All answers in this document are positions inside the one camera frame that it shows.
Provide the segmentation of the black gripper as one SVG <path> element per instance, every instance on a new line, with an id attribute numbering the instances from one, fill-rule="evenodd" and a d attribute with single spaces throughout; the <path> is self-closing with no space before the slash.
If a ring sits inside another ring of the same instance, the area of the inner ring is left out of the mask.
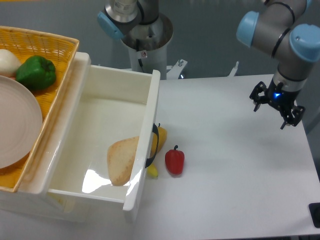
<path id="1" fill-rule="evenodd" d="M 275 83 L 271 81 L 269 86 L 266 87 L 266 85 L 260 81 L 249 95 L 249 98 L 254 104 L 254 112 L 256 112 L 261 105 L 269 104 L 280 113 L 283 118 L 283 123 L 280 127 L 281 130 L 283 130 L 285 126 L 296 127 L 302 120 L 306 110 L 304 106 L 295 105 L 295 100 L 300 90 L 285 91 L 283 88 L 283 83 L 276 86 Z"/>

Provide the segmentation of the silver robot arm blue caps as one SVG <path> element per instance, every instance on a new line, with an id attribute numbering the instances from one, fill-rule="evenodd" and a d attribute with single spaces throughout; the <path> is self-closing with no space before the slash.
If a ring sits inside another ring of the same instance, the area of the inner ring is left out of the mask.
<path id="1" fill-rule="evenodd" d="M 315 63 L 320 59 L 320 29 L 296 25 L 311 5 L 309 0 L 266 0 L 263 13 L 250 11 L 241 19 L 236 38 L 277 59 L 269 85 L 258 83 L 250 94 L 256 108 L 267 104 L 279 111 L 284 126 L 297 126 L 305 108 L 295 100 Z M 97 15 L 101 29 L 120 40 L 129 52 L 131 69 L 160 72 L 167 78 L 167 45 L 173 36 L 171 21 L 156 0 L 109 0 Z"/>

